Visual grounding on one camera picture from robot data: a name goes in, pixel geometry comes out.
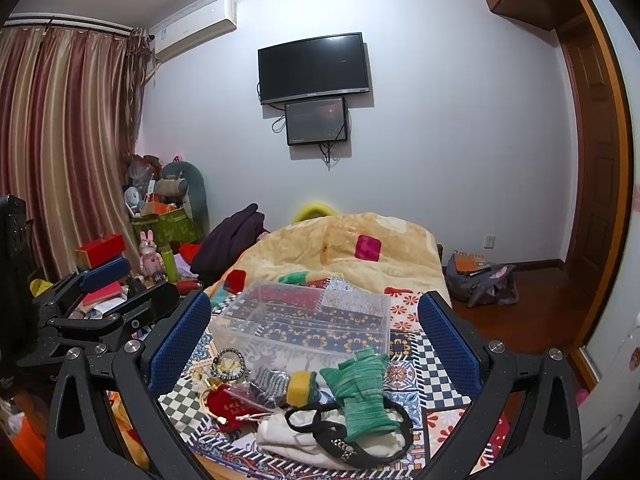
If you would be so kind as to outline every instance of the transparent storage container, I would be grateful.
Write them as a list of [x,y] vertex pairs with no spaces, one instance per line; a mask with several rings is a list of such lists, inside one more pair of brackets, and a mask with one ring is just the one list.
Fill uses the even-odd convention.
[[256,281],[209,328],[216,348],[238,349],[249,370],[319,372],[353,358],[359,348],[388,353],[390,308],[388,296],[360,290]]

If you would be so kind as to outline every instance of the red box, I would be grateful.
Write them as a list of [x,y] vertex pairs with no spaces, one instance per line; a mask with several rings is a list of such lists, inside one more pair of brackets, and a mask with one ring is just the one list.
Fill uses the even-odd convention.
[[111,260],[114,256],[122,254],[125,248],[122,235],[104,235],[103,238],[78,247],[76,261],[78,267],[93,269],[107,260]]

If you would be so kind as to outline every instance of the curtain rod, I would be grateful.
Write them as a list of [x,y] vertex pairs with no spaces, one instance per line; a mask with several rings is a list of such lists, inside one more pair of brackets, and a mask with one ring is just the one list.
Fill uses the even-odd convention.
[[131,27],[117,23],[72,16],[69,14],[51,14],[49,12],[20,12],[11,14],[4,22],[5,27],[17,27],[20,25],[56,25],[62,27],[85,28],[98,32],[108,32],[118,36],[130,36]]

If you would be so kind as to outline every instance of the television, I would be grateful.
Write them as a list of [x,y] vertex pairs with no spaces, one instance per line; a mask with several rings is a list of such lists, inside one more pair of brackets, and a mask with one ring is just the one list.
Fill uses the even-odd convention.
[[343,96],[288,102],[284,110],[289,146],[347,140],[347,106]]
[[258,50],[261,104],[368,92],[362,33],[291,41]]

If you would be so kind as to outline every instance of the green sock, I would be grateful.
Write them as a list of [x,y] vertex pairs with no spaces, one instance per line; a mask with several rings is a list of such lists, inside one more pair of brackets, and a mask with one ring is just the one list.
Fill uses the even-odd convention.
[[400,426],[386,414],[382,383],[389,356],[376,355],[373,348],[356,350],[356,358],[323,368],[320,375],[329,385],[335,400],[344,408],[347,421],[346,440],[366,434],[390,433]]

